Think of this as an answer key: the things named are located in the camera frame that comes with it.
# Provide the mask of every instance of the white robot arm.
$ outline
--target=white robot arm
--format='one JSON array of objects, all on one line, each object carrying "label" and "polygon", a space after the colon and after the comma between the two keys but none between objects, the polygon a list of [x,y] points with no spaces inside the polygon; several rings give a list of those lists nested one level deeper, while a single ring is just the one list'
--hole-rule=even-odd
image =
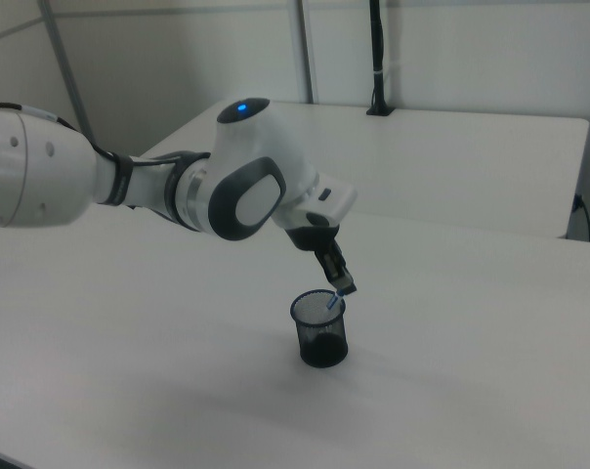
[{"label": "white robot arm", "polygon": [[269,100],[233,103],[216,125],[211,153],[146,159],[103,151],[51,113],[0,104],[0,226],[68,224],[97,202],[241,240],[272,217],[335,288],[355,291],[335,236],[356,190],[317,173]]}]

